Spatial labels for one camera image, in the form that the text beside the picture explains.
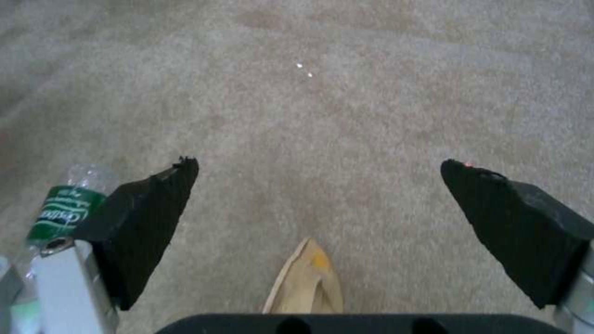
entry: hole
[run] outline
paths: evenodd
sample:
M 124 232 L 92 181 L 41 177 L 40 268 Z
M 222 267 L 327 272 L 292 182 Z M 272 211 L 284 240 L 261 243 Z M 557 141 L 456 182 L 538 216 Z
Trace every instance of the hole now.
M 288 318 L 276 327 L 276 334 L 311 334 L 311 329 L 305 321 L 299 318 Z
M 420 318 L 412 323 L 412 334 L 447 334 L 447 330 L 433 319 Z
M 67 242 L 66 238 L 55 238 L 54 240 L 48 242 L 48 244 L 45 246 L 45 248 L 47 248 L 48 250 L 53 250 L 56 248 L 60 248 L 62 246 L 64 246 Z

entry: black foam block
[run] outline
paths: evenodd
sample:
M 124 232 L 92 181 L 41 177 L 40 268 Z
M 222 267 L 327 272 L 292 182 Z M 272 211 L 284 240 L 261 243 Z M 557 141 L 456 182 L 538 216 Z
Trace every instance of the black foam block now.
M 119 186 L 72 233 L 93 244 L 109 295 L 121 310 L 138 299 L 184 211 L 198 176 L 196 159 L 180 158 L 162 173 Z
M 594 225 L 540 188 L 455 160 L 441 175 L 479 240 L 539 308 L 560 301 Z

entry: floor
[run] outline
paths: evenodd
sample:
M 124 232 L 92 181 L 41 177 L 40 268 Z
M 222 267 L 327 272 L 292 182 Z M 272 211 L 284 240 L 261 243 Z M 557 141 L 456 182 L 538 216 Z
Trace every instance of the floor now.
M 120 333 L 260 311 L 305 236 L 348 312 L 548 320 L 475 238 L 449 157 L 594 219 L 593 0 L 0 0 L 0 73 L 0 253 L 73 163 L 201 163 Z

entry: yellow stain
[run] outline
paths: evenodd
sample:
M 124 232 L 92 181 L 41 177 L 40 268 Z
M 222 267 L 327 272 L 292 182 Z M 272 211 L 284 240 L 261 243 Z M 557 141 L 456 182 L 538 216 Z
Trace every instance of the yellow stain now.
M 324 254 L 323 251 L 316 251 L 313 259 L 311 259 L 311 265 L 316 268 L 328 269 L 330 267 L 330 259 Z

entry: water bottle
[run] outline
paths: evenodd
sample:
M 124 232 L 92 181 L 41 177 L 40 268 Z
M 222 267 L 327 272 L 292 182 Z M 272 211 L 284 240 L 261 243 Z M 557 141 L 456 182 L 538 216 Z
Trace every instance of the water bottle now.
M 97 165 L 71 166 L 49 190 L 27 244 L 39 248 L 48 240 L 69 235 L 117 186 L 113 173 Z
M 17 256 L 16 267 L 23 278 L 23 289 L 11 306 L 11 334 L 42 333 L 40 306 L 31 269 L 33 257 L 49 240 L 69 235 L 101 205 L 118 186 L 111 171 L 95 164 L 72 165 L 43 201 L 25 247 Z

